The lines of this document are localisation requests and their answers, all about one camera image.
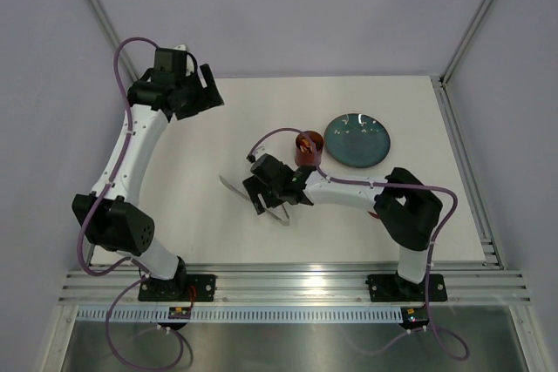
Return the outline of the metal tongs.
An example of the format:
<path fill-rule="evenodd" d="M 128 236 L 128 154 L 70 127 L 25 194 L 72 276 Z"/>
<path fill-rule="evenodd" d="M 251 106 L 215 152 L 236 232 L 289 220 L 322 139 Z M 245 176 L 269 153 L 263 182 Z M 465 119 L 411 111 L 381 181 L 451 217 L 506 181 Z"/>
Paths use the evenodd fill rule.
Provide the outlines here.
<path fill-rule="evenodd" d="M 233 184 L 229 183 L 223 176 L 219 176 L 220 182 L 232 193 L 240 196 L 243 200 L 247 201 L 248 203 L 252 204 L 252 200 L 248 196 L 246 192 L 241 191 L 240 189 L 236 188 Z M 277 214 L 273 209 L 269 209 L 266 207 L 264 200 L 261 195 L 258 196 L 258 200 L 260 203 L 260 207 L 262 209 L 262 214 L 266 214 L 271 219 L 278 222 L 283 227 L 288 227 L 290 225 L 290 216 L 287 209 L 284 205 L 280 205 L 279 208 L 282 210 L 282 215 Z"/>

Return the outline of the orange shrimp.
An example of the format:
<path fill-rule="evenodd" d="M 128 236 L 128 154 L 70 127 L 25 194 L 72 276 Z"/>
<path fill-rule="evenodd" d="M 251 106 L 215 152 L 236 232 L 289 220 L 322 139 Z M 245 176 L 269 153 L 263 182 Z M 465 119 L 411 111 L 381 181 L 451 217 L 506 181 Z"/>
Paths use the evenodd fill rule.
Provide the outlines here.
<path fill-rule="evenodd" d="M 313 153 L 313 142 L 305 137 L 297 139 L 296 146 L 302 153 Z"/>

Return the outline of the red metal can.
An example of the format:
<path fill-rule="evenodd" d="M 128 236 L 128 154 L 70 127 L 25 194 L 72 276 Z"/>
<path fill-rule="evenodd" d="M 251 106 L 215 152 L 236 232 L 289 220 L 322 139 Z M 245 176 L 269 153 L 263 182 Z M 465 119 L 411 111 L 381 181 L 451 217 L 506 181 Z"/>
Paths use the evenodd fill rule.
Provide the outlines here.
<path fill-rule="evenodd" d="M 319 132 L 306 131 L 296 136 L 295 163 L 297 166 L 319 166 L 324 139 Z"/>

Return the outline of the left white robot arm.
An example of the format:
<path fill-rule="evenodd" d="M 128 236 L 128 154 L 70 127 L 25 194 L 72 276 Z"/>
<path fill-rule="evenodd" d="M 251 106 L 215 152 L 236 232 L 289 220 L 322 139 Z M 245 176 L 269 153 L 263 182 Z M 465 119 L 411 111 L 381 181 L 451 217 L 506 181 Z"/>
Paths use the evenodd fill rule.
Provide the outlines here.
<path fill-rule="evenodd" d="M 71 209 L 78 220 L 78 263 L 89 275 L 83 246 L 90 243 L 120 255 L 159 280 L 158 290 L 170 301 L 181 299 L 188 279 L 179 274 L 180 260 L 155 237 L 155 222 L 140 210 L 146 169 L 163 132 L 173 120 L 191 118 L 222 106 L 208 64 L 198 64 L 182 44 L 157 47 L 153 66 L 129 88 L 121 88 L 124 121 L 99 180 L 87 194 L 74 197 Z"/>

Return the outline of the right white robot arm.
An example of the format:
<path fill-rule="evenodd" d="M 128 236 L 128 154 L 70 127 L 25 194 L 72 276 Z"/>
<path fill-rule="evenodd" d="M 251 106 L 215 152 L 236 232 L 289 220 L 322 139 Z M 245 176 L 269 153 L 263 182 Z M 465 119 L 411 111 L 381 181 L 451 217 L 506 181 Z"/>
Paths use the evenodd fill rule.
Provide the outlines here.
<path fill-rule="evenodd" d="M 317 166 L 293 170 L 274 156 L 248 159 L 250 176 L 242 185 L 258 214 L 282 206 L 337 205 L 373 213 L 399 247 L 398 267 L 380 282 L 367 281 L 371 292 L 389 301 L 424 301 L 428 247 L 443 204 L 404 168 L 383 179 L 335 178 Z"/>

